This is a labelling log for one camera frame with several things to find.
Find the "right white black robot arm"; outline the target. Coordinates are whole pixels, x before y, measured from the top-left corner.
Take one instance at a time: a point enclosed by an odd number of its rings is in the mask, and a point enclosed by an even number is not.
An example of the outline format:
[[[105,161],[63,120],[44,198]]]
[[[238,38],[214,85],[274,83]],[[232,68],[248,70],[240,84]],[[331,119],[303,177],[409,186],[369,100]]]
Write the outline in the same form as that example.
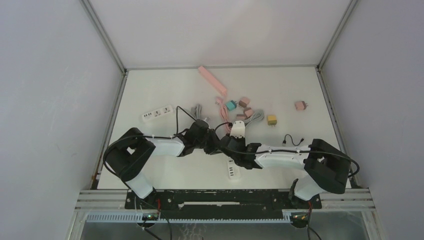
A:
[[[290,189],[289,203],[295,208],[323,192],[345,193],[348,179],[360,170],[356,161],[322,139],[313,139],[309,145],[275,147],[246,144],[244,138],[226,135],[217,141],[217,147],[248,170],[281,167],[304,171],[305,176],[295,179]]]

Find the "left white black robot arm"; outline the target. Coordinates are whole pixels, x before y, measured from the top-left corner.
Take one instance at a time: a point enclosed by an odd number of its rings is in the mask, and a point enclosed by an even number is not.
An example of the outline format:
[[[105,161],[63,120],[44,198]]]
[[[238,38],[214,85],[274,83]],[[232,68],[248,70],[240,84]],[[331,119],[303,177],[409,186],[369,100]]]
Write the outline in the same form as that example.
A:
[[[195,149],[207,155],[221,153],[218,136],[205,120],[194,119],[189,128],[177,130],[172,136],[145,135],[132,127],[106,148],[102,163],[134,192],[138,204],[149,209],[155,205],[157,196],[142,172],[148,160],[155,156],[185,157]]]

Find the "yellow plug adapter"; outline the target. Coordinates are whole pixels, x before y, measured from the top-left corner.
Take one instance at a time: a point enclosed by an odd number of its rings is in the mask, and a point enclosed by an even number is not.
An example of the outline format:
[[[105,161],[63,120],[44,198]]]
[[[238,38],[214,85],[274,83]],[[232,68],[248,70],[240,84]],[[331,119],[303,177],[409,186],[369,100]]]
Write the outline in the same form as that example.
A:
[[[268,126],[276,126],[278,123],[277,116],[273,114],[267,115],[266,120]]]

